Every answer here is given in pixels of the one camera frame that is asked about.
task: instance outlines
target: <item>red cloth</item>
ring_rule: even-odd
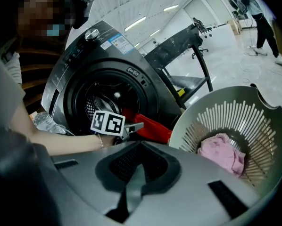
[[[150,118],[147,118],[142,114],[134,113],[128,109],[124,109],[122,115],[124,115],[129,121],[133,123],[144,123],[144,127],[137,131],[140,136],[162,144],[167,144],[172,131],[165,126],[151,120]]]

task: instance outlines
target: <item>laundry basket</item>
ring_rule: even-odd
[[[213,91],[180,117],[169,146],[197,153],[201,141],[226,133],[246,154],[240,179],[264,196],[282,178],[282,106],[272,107],[254,84]]]

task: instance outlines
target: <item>pink towel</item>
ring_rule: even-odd
[[[237,177],[243,173],[245,154],[231,146],[230,139],[225,133],[202,141],[198,154],[214,161]]]

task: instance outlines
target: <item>black vent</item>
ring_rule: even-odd
[[[139,164],[144,166],[147,183],[162,176],[168,167],[167,160],[162,156],[144,146],[138,146],[113,160],[109,169],[120,180],[128,183]]]
[[[69,168],[69,167],[75,166],[77,164],[78,164],[78,162],[76,162],[74,159],[72,159],[72,160],[69,160],[69,161],[57,162],[54,165],[55,165],[57,170],[60,170],[60,169],[63,169],[63,168]]]
[[[209,183],[208,186],[217,196],[232,219],[248,210],[248,208],[221,181]]]

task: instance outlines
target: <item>black metal stand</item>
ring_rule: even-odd
[[[172,76],[169,74],[167,69],[164,67],[162,70],[165,71],[167,76],[163,73],[161,69],[156,69],[158,75],[168,87],[169,91],[173,94],[177,104],[186,109],[185,102],[190,99],[206,82],[209,89],[209,92],[213,91],[210,75],[206,67],[204,58],[196,45],[192,45],[194,54],[197,56],[201,68],[204,72],[205,77],[191,77],[191,76]],[[185,93],[180,97],[177,91],[174,89],[174,85],[185,90]]]
[[[184,103],[206,82],[209,91],[213,90],[209,72],[199,50],[199,46],[201,46],[202,42],[203,40],[199,36],[198,28],[191,24],[155,47],[145,56],[145,59],[156,70],[169,91],[173,94],[177,104],[183,109],[186,108]],[[197,56],[205,77],[171,76],[166,66],[190,48],[193,49],[194,55]],[[180,97],[174,86],[184,89],[185,93]]]

